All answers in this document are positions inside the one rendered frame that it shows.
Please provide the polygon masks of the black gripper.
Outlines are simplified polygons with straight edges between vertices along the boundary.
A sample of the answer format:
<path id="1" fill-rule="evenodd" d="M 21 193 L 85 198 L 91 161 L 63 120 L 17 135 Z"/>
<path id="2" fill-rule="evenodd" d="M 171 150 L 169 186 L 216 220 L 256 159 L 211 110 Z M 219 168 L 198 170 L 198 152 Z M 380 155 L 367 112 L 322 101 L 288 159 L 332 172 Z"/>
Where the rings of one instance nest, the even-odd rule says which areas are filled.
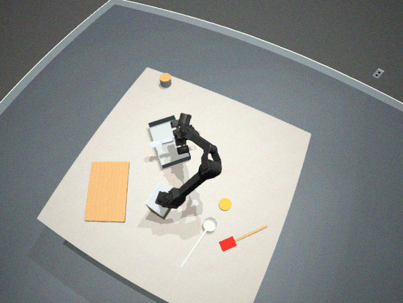
<path id="1" fill-rule="evenodd" d="M 179 119 L 175 119 L 175 120 L 170 121 L 171 128 L 176 127 L 176 128 L 178 129 L 178 127 L 179 127 L 178 121 L 179 121 Z M 172 131 L 175 140 L 176 140 L 175 132 L 176 132 L 177 129 L 174 129 L 174 130 Z M 184 145 L 184 144 L 186 144 L 185 139 L 183 140 L 183 143 L 180 143 L 180 142 L 175 141 L 175 144 L 176 144 L 176 146 L 179 146 L 179 145 L 181 146 L 181 147 L 177 147 L 177 152 L 178 152 L 179 155 L 180 155 L 180 154 L 185 154 L 185 153 L 188 153 L 188 152 L 189 152 L 188 145 Z"/>

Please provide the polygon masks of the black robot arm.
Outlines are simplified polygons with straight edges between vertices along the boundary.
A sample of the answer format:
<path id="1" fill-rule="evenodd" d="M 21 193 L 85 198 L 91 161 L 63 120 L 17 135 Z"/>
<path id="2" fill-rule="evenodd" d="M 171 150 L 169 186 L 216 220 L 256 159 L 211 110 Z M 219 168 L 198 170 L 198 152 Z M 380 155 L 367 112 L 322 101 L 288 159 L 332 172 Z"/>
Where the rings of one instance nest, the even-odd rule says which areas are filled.
<path id="1" fill-rule="evenodd" d="M 179 128 L 175 132 L 176 141 L 183 143 L 183 140 L 190 140 L 204 150 L 201 157 L 201 165 L 198 172 L 191 177 L 182 187 L 173 187 L 170 191 L 159 191 L 156 204 L 164 208 L 177 209 L 185 202 L 186 196 L 199 187 L 206 180 L 210 180 L 219 176 L 222 172 L 222 161 L 218 154 L 218 148 L 202 138 L 199 133 L 190 125 L 191 115 L 181 113 L 179 116 Z M 208 154 L 211 154 L 213 160 L 208 159 Z"/>

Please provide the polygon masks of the grey cylinder with orange lid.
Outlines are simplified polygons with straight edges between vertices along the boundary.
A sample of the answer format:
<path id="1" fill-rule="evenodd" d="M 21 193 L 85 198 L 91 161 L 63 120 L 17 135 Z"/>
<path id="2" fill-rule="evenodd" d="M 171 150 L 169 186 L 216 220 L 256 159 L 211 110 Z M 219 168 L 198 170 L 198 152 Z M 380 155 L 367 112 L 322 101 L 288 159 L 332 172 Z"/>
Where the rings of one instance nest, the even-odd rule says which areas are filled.
<path id="1" fill-rule="evenodd" d="M 168 73 L 161 74 L 159 77 L 160 84 L 164 88 L 168 88 L 171 86 L 171 75 Z"/>

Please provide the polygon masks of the red spatula with wooden handle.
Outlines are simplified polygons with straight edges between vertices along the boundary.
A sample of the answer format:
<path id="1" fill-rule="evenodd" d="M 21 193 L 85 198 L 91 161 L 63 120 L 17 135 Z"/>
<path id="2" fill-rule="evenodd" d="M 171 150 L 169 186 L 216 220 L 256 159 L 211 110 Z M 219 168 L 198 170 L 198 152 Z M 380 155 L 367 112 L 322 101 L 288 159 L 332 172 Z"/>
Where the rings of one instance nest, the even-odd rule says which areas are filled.
<path id="1" fill-rule="evenodd" d="M 232 248 L 232 247 L 235 247 L 235 246 L 236 246 L 236 242 L 237 242 L 238 240 L 241 240 L 241 239 L 243 239 L 243 238 L 245 238 L 245 237 L 248 237 L 249 235 L 254 234 L 254 233 L 256 233 L 256 232 L 258 232 L 258 231 L 260 231 L 260 230 L 262 230 L 262 229 L 264 229 L 264 228 L 267 228 L 267 227 L 268 227 L 268 225 L 266 225 L 266 226 L 264 226 L 264 227 L 262 227 L 262 228 L 259 228 L 259 229 L 257 229 L 257 230 L 254 230 L 254 231 L 250 232 L 249 234 L 246 234 L 246 235 L 244 235 L 244 236 L 241 236 L 241 237 L 239 237 L 238 239 L 234 239 L 234 237 L 232 236 L 231 238 L 226 238 L 225 240 L 222 240 L 222 241 L 220 242 L 220 245 L 221 245 L 221 247 L 222 247 L 222 251 L 225 251 L 225 250 L 228 250 L 228 249 L 230 249 L 230 248 Z"/>

